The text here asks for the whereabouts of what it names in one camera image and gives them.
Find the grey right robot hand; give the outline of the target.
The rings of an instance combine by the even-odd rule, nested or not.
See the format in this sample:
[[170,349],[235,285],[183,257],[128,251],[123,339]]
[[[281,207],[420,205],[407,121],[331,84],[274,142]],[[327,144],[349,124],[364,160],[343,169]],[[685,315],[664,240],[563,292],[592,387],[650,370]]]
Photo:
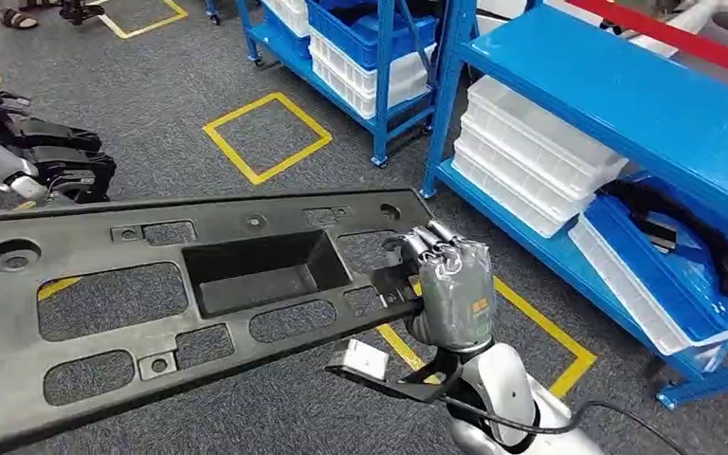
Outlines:
[[400,234],[397,242],[414,264],[423,299],[419,313],[405,319],[408,332],[450,352],[486,346],[496,304],[488,246],[435,219]]

